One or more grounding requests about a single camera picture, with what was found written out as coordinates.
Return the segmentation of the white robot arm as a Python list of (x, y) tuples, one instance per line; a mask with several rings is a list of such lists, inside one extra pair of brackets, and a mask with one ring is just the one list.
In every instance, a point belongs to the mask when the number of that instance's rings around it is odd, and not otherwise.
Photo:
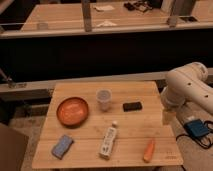
[(213, 88), (206, 83), (207, 78), (208, 69), (200, 62), (192, 62), (166, 73), (166, 86), (160, 94), (164, 125), (168, 125), (179, 111), (188, 110), (185, 106), (187, 101), (213, 115)]

